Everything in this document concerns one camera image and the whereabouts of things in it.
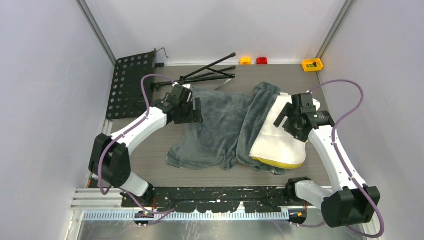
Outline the white yellow black pillow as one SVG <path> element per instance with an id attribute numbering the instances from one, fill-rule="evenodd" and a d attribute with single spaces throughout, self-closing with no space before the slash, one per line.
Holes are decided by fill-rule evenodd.
<path id="1" fill-rule="evenodd" d="M 286 170 L 297 169 L 304 164 L 306 144 L 294 139 L 282 127 L 274 126 L 284 106 L 291 102 L 289 94 L 279 93 L 250 150 L 249 156 L 253 160 Z"/>

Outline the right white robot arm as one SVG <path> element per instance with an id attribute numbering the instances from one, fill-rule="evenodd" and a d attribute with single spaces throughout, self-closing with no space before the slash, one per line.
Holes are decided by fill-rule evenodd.
<path id="1" fill-rule="evenodd" d="M 369 223 L 381 199 L 380 191 L 368 186 L 353 167 L 338 139 L 331 114 L 317 109 L 312 94 L 293 95 L 273 124 L 295 140 L 315 147 L 331 184 L 328 190 L 309 177 L 291 178 L 285 185 L 287 202 L 308 202 L 321 210 L 324 222 L 331 228 Z"/>

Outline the grey fluffy pillowcase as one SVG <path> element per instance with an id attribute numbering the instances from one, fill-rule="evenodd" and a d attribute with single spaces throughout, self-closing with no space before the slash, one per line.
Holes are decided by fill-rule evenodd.
<path id="1" fill-rule="evenodd" d="M 192 91 L 201 100 L 203 121 L 185 125 L 184 135 L 167 154 L 168 165 L 188 170 L 219 166 L 226 171 L 242 164 L 257 172 L 287 173 L 250 157 L 254 142 L 282 92 L 280 87 L 260 82 L 251 94 L 196 87 Z"/>

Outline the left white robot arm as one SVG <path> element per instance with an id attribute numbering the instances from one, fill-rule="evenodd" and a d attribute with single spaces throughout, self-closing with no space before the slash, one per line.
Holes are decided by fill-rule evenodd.
<path id="1" fill-rule="evenodd" d="M 170 123 L 201 123 L 200 98 L 195 98 L 190 84 L 175 83 L 165 98 L 155 100 L 136 120 L 112 135 L 99 134 L 93 144 L 88 169 L 114 188 L 134 195 L 141 207 L 153 202 L 150 183 L 131 169 L 130 156 L 150 135 Z"/>

